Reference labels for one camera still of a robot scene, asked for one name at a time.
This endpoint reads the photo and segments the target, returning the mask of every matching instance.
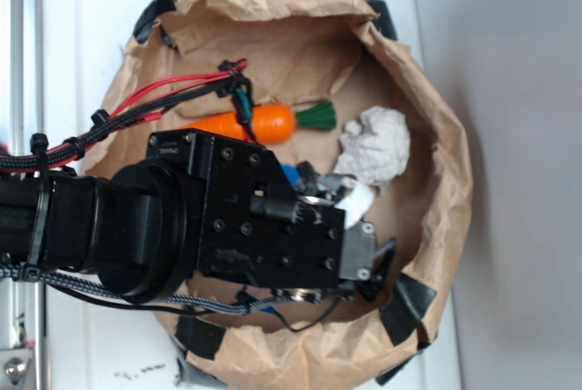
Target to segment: toy carrot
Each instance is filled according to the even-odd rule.
[[[334,129],[336,110],[330,101],[322,102],[298,113],[294,113],[291,108],[282,104],[259,105],[253,108],[252,124],[259,143],[281,143],[291,137],[296,128]],[[236,121],[234,112],[213,115],[185,125],[183,128],[202,129],[238,140],[245,139],[243,128]]]

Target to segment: cable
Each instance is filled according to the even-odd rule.
[[[212,315],[215,313],[214,311],[209,311],[209,310],[191,311],[191,310],[187,310],[187,309],[173,308],[171,306],[163,306],[163,305],[117,304],[114,302],[103,301],[103,300],[97,299],[95,297],[91,297],[88,295],[84,295],[82,293],[78,293],[75,290],[70,289],[70,288],[59,287],[57,285],[51,285],[51,287],[53,287],[54,289],[58,290],[61,293],[64,293],[65,295],[72,296],[75,299],[80,299],[80,300],[85,301],[89,304],[104,306],[107,308],[114,308],[114,309],[118,309],[118,310],[158,311],[158,312],[170,313],[173,315],[181,315],[184,317],[200,317],[202,315]]]
[[[334,312],[334,310],[337,308],[337,306],[339,305],[340,302],[342,302],[342,298],[338,296],[336,298],[336,301],[334,301],[334,303],[331,306],[329,306],[329,308],[327,308],[327,310],[321,316],[319,316],[312,323],[305,325],[301,328],[294,328],[293,326],[291,326],[291,324],[289,324],[287,319],[285,319],[285,317],[275,309],[268,311],[268,313],[275,315],[281,322],[283,322],[283,325],[285,326],[285,328],[287,328],[292,333],[300,333],[302,331],[305,331],[306,329],[314,327],[315,325],[321,323],[323,320],[325,320],[327,317],[329,317],[329,315],[331,315]]]
[[[18,279],[20,277],[21,267],[17,265],[0,265],[0,277],[4,278],[14,278]],[[92,281],[87,281],[85,279],[65,275],[60,273],[55,274],[41,274],[40,281],[47,283],[48,285],[56,288],[63,293],[72,295],[79,299],[85,300],[86,298],[91,299],[91,304],[112,306],[113,308],[121,308],[127,310],[151,310],[151,311],[167,311],[166,309],[175,310],[171,307],[162,307],[160,305],[127,305],[127,304],[117,304],[113,302],[103,301],[91,296],[84,295],[80,292],[84,292],[90,295],[97,295],[102,297],[107,297],[110,299],[123,300],[123,297],[119,295],[114,295],[113,293],[106,290],[102,285],[94,283]],[[222,304],[217,301],[212,301],[210,299],[205,299],[204,297],[188,296],[188,295],[170,295],[165,302],[169,304],[176,305],[190,305],[197,308],[204,308],[205,311],[201,313],[219,313],[222,315],[247,315],[254,311],[261,311],[272,306],[285,304],[292,302],[289,298],[279,298],[270,297],[267,299],[260,299],[250,301],[248,303],[236,303],[232,305]]]
[[[156,120],[160,114],[151,113],[155,110],[171,109],[172,107],[202,95],[213,92],[231,92],[237,83],[247,83],[247,79],[242,76],[240,70],[246,66],[245,60],[232,63],[236,70],[230,68],[216,74],[185,75],[158,80],[150,85],[140,88],[137,92],[127,98],[113,115],[109,115],[107,120],[94,126],[87,133],[75,137],[75,142],[66,142],[60,146],[50,149],[47,152],[47,163],[52,167],[59,167],[73,161],[79,157],[79,151],[90,149],[99,141],[105,139],[109,134],[129,126],[139,125],[146,121]],[[154,88],[172,82],[182,82],[187,79],[201,79],[191,85],[182,86],[170,94],[161,95],[158,98],[144,104],[131,108],[121,113],[123,109],[142,98]],[[38,159],[35,155],[26,156],[1,156],[0,171],[6,172],[34,172],[38,168]]]

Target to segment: white crumpled paper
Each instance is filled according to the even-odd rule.
[[[344,152],[337,158],[334,172],[378,186],[381,193],[406,170],[410,133],[405,116],[397,110],[379,105],[368,108],[360,122],[346,122],[339,142]]]

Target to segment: screw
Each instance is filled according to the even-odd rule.
[[[370,279],[370,271],[368,269],[362,268],[357,271],[357,277],[362,281],[366,281],[367,279]]]
[[[335,228],[329,228],[329,230],[327,231],[327,236],[329,238],[331,238],[332,240],[336,240],[337,239],[337,230]]]
[[[240,232],[243,233],[243,235],[249,236],[253,234],[253,226],[248,222],[244,222],[240,225]]]
[[[368,222],[362,224],[362,231],[366,234],[373,234],[374,233],[374,226]]]
[[[324,261],[324,267],[327,270],[334,270],[336,268],[336,260],[334,260],[333,258],[326,258],[326,260]]]
[[[293,258],[291,258],[289,255],[285,255],[283,258],[281,258],[281,264],[284,265],[285,267],[291,266],[292,263]]]
[[[295,235],[297,233],[297,228],[295,225],[285,225],[285,232],[289,235]]]
[[[261,157],[258,154],[252,154],[248,157],[248,163],[253,167],[258,166],[261,164]]]
[[[26,374],[26,365],[20,358],[12,358],[4,365],[4,373],[11,384],[15,385]]]
[[[235,157],[235,151],[233,151],[232,147],[225,147],[220,153],[220,155],[226,161],[232,161],[232,159]]]
[[[218,233],[222,233],[226,229],[226,223],[222,219],[216,219],[215,222],[212,224],[212,226],[213,226],[213,228],[215,228],[215,231]]]

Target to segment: brown paper bag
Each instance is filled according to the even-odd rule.
[[[328,98],[340,124],[371,105],[390,106],[406,115],[411,153],[405,173],[366,215],[378,243],[398,238],[386,289],[375,303],[344,303],[322,325],[298,334],[263,313],[159,320],[191,365],[233,389],[350,389],[401,365],[435,340],[466,237],[472,177],[463,126],[408,49],[377,31],[376,14],[364,0],[166,1],[172,9],[156,18],[146,37],[130,39],[105,109],[154,79],[214,71],[221,61],[243,56],[258,103]],[[230,108],[215,95],[182,104],[161,121],[110,135],[87,156],[85,169],[109,177],[144,157],[152,131]],[[324,134],[302,130],[269,147],[281,162],[308,160],[325,173],[340,153],[341,126]],[[181,287],[226,303],[239,289],[199,275]],[[326,304],[282,305],[280,311],[291,323],[310,322]]]

